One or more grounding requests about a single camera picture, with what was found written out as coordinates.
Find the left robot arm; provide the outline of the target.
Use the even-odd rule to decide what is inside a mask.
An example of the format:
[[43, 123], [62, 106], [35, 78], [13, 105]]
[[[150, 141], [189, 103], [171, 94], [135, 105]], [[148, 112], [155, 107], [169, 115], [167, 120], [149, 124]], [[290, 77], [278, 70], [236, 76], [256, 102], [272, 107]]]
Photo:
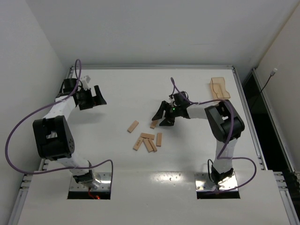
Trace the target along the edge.
[[86, 110], [106, 104], [97, 85], [94, 87], [96, 94], [92, 96], [89, 82], [89, 76], [79, 81], [75, 78], [65, 79], [54, 106], [42, 119], [33, 122], [33, 131], [41, 158], [60, 163], [70, 170], [76, 183], [96, 189], [100, 183], [95, 178], [91, 163], [75, 153], [75, 141], [67, 123], [76, 107]]

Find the amber transparent plastic box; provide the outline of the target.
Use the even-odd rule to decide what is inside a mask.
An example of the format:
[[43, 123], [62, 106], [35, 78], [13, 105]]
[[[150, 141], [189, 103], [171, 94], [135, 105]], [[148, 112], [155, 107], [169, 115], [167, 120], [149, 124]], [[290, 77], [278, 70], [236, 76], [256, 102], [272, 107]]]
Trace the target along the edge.
[[230, 93], [226, 90], [224, 77], [213, 77], [209, 83], [213, 99], [230, 99]]

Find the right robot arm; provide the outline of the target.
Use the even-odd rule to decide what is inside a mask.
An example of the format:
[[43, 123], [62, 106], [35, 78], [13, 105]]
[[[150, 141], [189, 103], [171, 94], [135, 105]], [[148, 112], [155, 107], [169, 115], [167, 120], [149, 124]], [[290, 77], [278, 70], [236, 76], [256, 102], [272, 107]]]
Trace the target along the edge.
[[210, 106], [194, 104], [185, 91], [169, 96], [170, 102], [162, 101], [151, 119], [159, 120], [160, 126], [173, 126], [176, 117], [205, 119], [217, 141], [215, 159], [211, 165], [209, 178], [216, 185], [233, 173], [232, 158], [237, 139], [245, 125], [231, 101], [221, 100]]

